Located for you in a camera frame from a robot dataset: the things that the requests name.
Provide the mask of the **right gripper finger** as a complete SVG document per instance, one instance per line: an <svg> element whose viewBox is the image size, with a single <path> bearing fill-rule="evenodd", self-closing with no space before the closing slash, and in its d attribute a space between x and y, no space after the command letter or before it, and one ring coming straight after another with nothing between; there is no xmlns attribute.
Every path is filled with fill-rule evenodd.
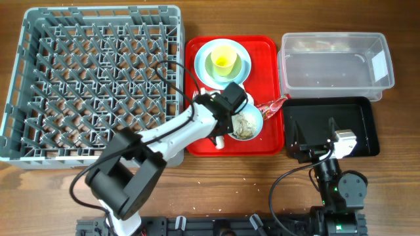
<svg viewBox="0 0 420 236"><path fill-rule="evenodd" d="M328 125L329 125L329 129L331 132L331 141L337 141L337 135L336 132L340 131L340 127L338 126L338 124L336 123L336 121L334 120L333 117L330 117L328 120Z"/></svg>
<svg viewBox="0 0 420 236"><path fill-rule="evenodd" d="M292 146L306 146L307 142L303 135L303 132L297 121L293 122L293 141Z"/></svg>

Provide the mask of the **white napkin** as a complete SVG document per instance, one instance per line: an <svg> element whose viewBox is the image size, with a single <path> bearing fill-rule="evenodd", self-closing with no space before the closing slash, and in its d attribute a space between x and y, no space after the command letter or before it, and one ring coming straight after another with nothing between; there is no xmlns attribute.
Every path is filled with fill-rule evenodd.
<svg viewBox="0 0 420 236"><path fill-rule="evenodd" d="M244 85L243 84L240 84L240 87L245 91L245 93L246 93L246 95L247 95L247 98L245 99L245 102L247 103L247 104L251 104L252 106L255 104L255 101L254 101L254 99L253 99L253 97L252 97L252 95L250 95L250 93L248 93L246 90L245 90L245 87L244 87Z"/></svg>

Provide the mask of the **light blue bowl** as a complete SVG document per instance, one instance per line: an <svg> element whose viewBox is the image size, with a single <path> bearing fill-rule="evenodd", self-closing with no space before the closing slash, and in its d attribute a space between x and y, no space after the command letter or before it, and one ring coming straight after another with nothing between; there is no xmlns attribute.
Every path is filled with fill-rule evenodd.
<svg viewBox="0 0 420 236"><path fill-rule="evenodd" d="M244 106L244 108L239 113L241 113L241 112L242 113L250 113L257 120L257 130L256 130L256 133L255 133L254 137L248 139L248 140L252 140L255 137L257 137L259 135L259 133L261 132L261 130L262 130L263 123L264 123L263 117L262 117L260 111L255 106L252 106L251 104L246 104ZM231 133L229 133L228 135L231 138L235 139L235 140L239 140L239 139L235 138L232 135L233 131Z"/></svg>

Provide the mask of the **rice food scraps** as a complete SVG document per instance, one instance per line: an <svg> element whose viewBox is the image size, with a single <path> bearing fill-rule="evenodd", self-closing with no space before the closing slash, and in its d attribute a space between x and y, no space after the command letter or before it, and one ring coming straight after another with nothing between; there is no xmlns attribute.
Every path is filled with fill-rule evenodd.
<svg viewBox="0 0 420 236"><path fill-rule="evenodd" d="M239 140L248 140L254 137L257 130L257 120L250 113L239 113L232 117L232 135Z"/></svg>

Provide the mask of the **white plastic spoon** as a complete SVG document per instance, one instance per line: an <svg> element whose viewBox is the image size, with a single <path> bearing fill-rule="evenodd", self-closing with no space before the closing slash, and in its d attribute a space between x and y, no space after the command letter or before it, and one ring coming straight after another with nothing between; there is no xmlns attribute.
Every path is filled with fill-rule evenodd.
<svg viewBox="0 0 420 236"><path fill-rule="evenodd" d="M224 136L216 136L215 137L216 142L216 149L223 149L224 148Z"/></svg>

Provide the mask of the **red snack wrapper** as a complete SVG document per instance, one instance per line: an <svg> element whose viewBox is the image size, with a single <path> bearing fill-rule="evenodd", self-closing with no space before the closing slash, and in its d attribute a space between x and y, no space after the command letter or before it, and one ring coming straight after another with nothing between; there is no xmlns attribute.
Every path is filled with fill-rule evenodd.
<svg viewBox="0 0 420 236"><path fill-rule="evenodd" d="M256 108L260 111L262 118L267 120L274 116L282 108L283 103L290 99L289 95L283 95L276 100L272 100L263 104L259 104Z"/></svg>

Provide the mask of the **yellow plastic cup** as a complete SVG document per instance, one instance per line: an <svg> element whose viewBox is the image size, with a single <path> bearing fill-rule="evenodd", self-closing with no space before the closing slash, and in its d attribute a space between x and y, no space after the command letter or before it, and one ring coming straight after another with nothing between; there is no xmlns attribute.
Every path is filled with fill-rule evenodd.
<svg viewBox="0 0 420 236"><path fill-rule="evenodd" d="M237 52L229 45L217 46L211 52L213 67L220 76L226 76L233 70L237 57Z"/></svg>

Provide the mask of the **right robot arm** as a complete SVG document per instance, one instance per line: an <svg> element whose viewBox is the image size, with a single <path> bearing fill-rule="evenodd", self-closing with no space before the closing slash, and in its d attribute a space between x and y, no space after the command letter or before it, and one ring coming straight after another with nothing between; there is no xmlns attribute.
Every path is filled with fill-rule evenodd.
<svg viewBox="0 0 420 236"><path fill-rule="evenodd" d="M358 211L364 208L368 180L355 170L342 171L339 159L355 148L356 135L340 130L329 119L330 137L325 144L307 144L301 128L293 122L292 153L300 163L310 163L316 177L311 182L318 188L322 206L313 206L306 221L307 235L367 235L366 219Z"/></svg>

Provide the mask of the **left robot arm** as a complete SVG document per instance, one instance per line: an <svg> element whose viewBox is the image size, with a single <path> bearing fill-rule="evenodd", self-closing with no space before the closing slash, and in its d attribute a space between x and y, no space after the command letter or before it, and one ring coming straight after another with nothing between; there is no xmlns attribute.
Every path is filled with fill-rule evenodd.
<svg viewBox="0 0 420 236"><path fill-rule="evenodd" d="M191 143L233 131L232 116L243 109L246 92L230 83L222 92L199 94L170 121L138 134L119 131L91 165L85 182L106 213L110 235L132 235L141 225L139 210L175 155Z"/></svg>

